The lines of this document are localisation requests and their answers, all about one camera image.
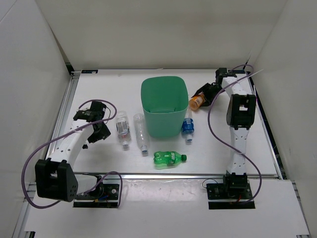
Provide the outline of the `orange plastic bottle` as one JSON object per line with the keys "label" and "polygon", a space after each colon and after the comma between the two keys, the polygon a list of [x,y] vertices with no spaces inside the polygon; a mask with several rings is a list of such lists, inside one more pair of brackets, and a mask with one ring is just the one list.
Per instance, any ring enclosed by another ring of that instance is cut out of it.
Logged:
{"label": "orange plastic bottle", "polygon": [[193,96],[190,100],[189,100],[189,107],[191,110],[196,111],[200,106],[203,105],[203,103],[206,101],[204,94],[203,93],[199,93],[195,96]]}

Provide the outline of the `blue label plastic bottle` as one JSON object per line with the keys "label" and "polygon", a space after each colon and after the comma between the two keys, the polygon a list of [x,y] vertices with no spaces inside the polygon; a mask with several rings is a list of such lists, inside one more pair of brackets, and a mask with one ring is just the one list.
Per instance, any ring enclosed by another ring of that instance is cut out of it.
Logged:
{"label": "blue label plastic bottle", "polygon": [[192,142],[194,130],[192,111],[191,108],[188,107],[181,127],[182,136],[187,143]]}

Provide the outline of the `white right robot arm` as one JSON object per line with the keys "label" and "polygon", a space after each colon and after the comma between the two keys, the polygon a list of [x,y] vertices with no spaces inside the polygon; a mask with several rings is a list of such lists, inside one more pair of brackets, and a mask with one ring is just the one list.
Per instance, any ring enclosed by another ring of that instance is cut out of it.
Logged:
{"label": "white right robot arm", "polygon": [[255,120],[256,96],[243,89],[232,70],[222,67],[215,72],[215,82],[206,83],[191,97],[189,107],[197,110],[210,106],[222,92],[226,92],[229,97],[226,122],[230,130],[230,146],[235,148],[230,152],[231,162],[226,172],[229,175],[244,176],[246,158],[243,155],[246,153],[249,130]]}

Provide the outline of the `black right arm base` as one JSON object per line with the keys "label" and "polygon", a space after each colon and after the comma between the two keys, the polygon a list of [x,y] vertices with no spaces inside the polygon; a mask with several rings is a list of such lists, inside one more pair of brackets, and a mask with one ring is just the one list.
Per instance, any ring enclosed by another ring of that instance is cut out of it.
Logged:
{"label": "black right arm base", "polygon": [[227,173],[222,182],[208,178],[202,182],[207,191],[210,210],[255,209],[251,186],[246,174]]}

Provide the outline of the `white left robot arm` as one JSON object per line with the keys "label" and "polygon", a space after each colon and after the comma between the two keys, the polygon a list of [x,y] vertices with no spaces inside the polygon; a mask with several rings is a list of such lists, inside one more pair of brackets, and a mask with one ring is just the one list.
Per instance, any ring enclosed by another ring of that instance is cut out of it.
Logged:
{"label": "white left robot arm", "polygon": [[92,175],[75,175],[74,163],[80,151],[89,143],[104,140],[110,131],[104,122],[80,128],[104,118],[105,109],[79,110],[73,117],[70,131],[73,134],[62,139],[58,148],[44,161],[35,165],[37,194],[41,198],[71,202],[76,195],[87,192],[92,198],[103,195],[104,186]]}

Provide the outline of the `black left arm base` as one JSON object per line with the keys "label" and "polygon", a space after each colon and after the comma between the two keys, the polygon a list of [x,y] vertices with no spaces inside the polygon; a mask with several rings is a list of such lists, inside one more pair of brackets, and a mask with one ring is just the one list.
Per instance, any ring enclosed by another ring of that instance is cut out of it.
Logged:
{"label": "black left arm base", "polygon": [[102,175],[76,175],[79,190],[73,201],[74,208],[119,208],[123,180],[103,178]]}

